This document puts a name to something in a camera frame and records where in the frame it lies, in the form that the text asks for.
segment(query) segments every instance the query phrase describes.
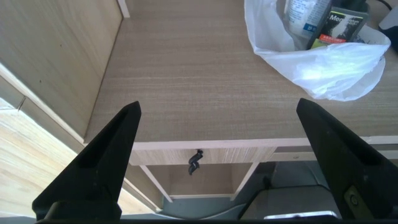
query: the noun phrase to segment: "plastic bag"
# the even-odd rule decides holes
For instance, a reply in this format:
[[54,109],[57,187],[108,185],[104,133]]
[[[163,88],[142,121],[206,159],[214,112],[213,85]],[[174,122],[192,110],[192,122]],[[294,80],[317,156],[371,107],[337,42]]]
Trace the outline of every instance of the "plastic bag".
[[315,99],[356,100],[377,85],[386,64],[383,54],[391,44],[384,34],[364,26],[358,36],[367,44],[297,50],[297,40],[282,19],[284,2],[244,1],[248,36],[256,55]]

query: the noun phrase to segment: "wooden panel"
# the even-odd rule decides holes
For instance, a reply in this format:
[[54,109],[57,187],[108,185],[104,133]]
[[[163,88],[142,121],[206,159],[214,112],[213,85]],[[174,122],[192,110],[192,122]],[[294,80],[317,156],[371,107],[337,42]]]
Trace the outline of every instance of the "wooden panel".
[[[372,145],[387,159],[398,159],[398,145]],[[315,161],[317,158],[310,146],[279,147],[269,161]]]
[[0,2],[0,73],[82,138],[121,22],[116,1]]
[[125,182],[151,203],[155,210],[163,208],[162,193],[140,167],[128,165],[125,178]]
[[170,166],[170,196],[233,194],[231,164],[201,165],[192,175],[189,165]]
[[[251,147],[231,149],[202,149],[200,164],[230,164],[244,162],[267,162],[276,147]],[[133,150],[132,165],[188,164],[197,153],[196,149]]]
[[24,95],[0,76],[0,110],[16,109],[23,99]]
[[151,168],[147,166],[140,166],[140,168],[145,172],[145,174],[150,178],[154,185],[159,189],[163,196],[169,201],[173,200],[169,196],[170,192],[170,169],[167,166],[153,166]]
[[[63,132],[29,99],[19,110],[0,110],[0,212],[34,216],[32,201],[83,149],[61,142]],[[124,189],[118,203],[123,214],[153,212]]]
[[[137,143],[194,141],[195,149],[202,141],[283,144],[289,138],[294,145],[305,138],[295,109],[300,97],[310,97],[253,54],[243,1],[126,3],[134,3],[134,14],[121,24],[86,141],[136,100],[142,108]],[[390,49],[386,59],[368,95],[315,101],[360,136],[395,136],[398,142],[398,55]]]
[[234,179],[240,184],[251,164],[203,164],[192,175],[188,174],[188,167],[147,166],[147,169],[171,198],[231,197],[238,189],[233,187],[232,175],[241,174]]
[[147,197],[136,191],[134,187],[131,187],[126,179],[124,179],[122,184],[118,204],[122,208],[122,214],[124,215],[145,214],[160,211],[158,206],[154,205],[147,199]]
[[120,11],[124,18],[130,18],[130,12],[126,5],[126,0],[118,0]]
[[231,200],[235,200],[259,164],[259,162],[253,162],[252,164],[232,164],[231,178],[234,194]]

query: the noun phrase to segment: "black clamp jaw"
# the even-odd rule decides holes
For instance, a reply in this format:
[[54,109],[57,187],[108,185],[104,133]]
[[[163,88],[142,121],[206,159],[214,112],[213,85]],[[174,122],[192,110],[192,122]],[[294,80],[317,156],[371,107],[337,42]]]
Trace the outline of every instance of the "black clamp jaw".
[[189,175],[192,175],[193,171],[199,169],[199,159],[203,157],[203,151],[198,149],[198,152],[189,159],[188,164],[190,164],[188,168]]
[[318,104],[302,98],[297,114],[341,216],[398,218],[398,168]]
[[37,221],[119,220],[118,198],[141,108],[125,106],[33,201]]

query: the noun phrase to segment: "drawer front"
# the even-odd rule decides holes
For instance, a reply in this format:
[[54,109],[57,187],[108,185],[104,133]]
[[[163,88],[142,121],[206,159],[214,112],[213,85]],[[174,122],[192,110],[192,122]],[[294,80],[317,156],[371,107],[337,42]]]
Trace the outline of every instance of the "drawer front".
[[[245,162],[267,162],[276,147],[201,149],[203,158],[199,164],[231,164]],[[197,153],[196,149],[133,150],[132,165],[180,165]]]

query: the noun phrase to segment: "bottle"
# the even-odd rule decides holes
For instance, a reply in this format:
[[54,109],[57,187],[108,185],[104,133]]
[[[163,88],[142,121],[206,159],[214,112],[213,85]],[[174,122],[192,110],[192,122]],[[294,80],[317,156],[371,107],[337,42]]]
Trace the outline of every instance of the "bottle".
[[309,40],[331,0],[286,0],[285,16],[289,31]]
[[369,18],[366,0],[332,0],[307,49],[352,42]]

